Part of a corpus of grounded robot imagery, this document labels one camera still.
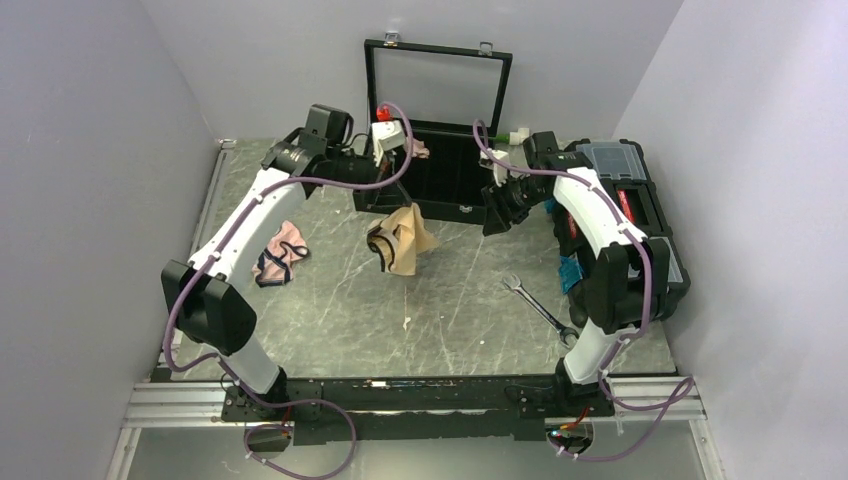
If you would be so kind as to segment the black compartment storage box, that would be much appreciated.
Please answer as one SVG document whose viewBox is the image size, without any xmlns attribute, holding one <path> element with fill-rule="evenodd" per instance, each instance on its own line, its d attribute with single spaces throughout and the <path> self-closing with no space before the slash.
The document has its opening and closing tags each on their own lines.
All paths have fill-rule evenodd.
<svg viewBox="0 0 848 480">
<path fill-rule="evenodd" d="M 411 201 L 426 219 L 483 224 L 481 189 L 491 183 L 492 173 L 478 163 L 472 125 L 480 120 L 488 137 L 497 134 L 512 54 L 488 42 L 470 49 L 367 39 L 364 60 L 369 118 L 376 118 L 379 104 L 397 104 L 415 139 L 431 152 L 427 159 L 413 159 L 399 180 Z M 360 212 L 395 210 L 361 209 L 359 191 L 353 200 Z"/>
</svg>

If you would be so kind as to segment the pink underwear navy trim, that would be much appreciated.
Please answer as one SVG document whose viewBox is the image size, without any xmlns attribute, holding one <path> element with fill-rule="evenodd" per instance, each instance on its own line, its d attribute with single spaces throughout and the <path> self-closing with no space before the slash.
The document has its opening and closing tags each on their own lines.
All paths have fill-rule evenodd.
<svg viewBox="0 0 848 480">
<path fill-rule="evenodd" d="M 310 255 L 300 229 L 292 222 L 284 221 L 252 269 L 255 284 L 260 288 L 288 284 L 294 278 L 294 264 Z"/>
</svg>

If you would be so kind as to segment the beige underwear navy trim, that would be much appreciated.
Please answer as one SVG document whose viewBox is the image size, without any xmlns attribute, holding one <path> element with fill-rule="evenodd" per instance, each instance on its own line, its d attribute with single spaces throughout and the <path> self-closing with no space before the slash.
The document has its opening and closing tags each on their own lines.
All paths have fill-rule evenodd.
<svg viewBox="0 0 848 480">
<path fill-rule="evenodd" d="M 425 227 L 417 203 L 372 222 L 366 231 L 366 244 L 378 255 L 381 271 L 398 276 L 414 276 L 418 255 L 440 245 Z"/>
</svg>

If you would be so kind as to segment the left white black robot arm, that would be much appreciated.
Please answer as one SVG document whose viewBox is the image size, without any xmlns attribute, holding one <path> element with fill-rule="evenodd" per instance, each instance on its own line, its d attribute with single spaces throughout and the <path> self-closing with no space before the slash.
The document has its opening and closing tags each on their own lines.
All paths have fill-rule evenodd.
<svg viewBox="0 0 848 480">
<path fill-rule="evenodd" d="M 273 145 L 254 181 L 223 226 L 190 259 L 169 261 L 161 272 L 168 319 L 162 353 L 174 373 L 215 360 L 248 394 L 248 407 L 264 420 L 279 417 L 289 401 L 287 375 L 256 335 L 257 314 L 241 291 L 272 235 L 322 186 L 379 190 L 403 176 L 406 156 L 392 176 L 382 173 L 397 148 L 411 153 L 414 135 L 405 113 L 384 102 L 395 118 L 369 129 L 372 147 L 355 155 L 346 143 L 353 119 L 314 104 L 305 126 Z"/>
</svg>

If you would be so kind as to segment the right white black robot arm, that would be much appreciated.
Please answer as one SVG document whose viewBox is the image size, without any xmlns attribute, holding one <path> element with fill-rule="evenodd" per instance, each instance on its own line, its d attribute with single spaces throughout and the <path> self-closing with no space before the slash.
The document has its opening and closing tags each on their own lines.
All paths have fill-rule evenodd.
<svg viewBox="0 0 848 480">
<path fill-rule="evenodd" d="M 505 152 L 477 145 L 494 176 L 482 191 L 484 234 L 508 231 L 537 204 L 558 205 L 561 251 L 582 273 L 569 293 L 572 315 L 585 324 L 563 359 L 567 378 L 550 392 L 557 411 L 574 415 L 589 402 L 586 384 L 603 378 L 616 353 L 650 323 L 667 318 L 686 287 L 672 274 L 670 229 L 642 149 L 628 140 L 588 139 L 561 148 L 553 133 L 539 132 L 524 140 L 527 165 L 518 167 Z"/>
</svg>

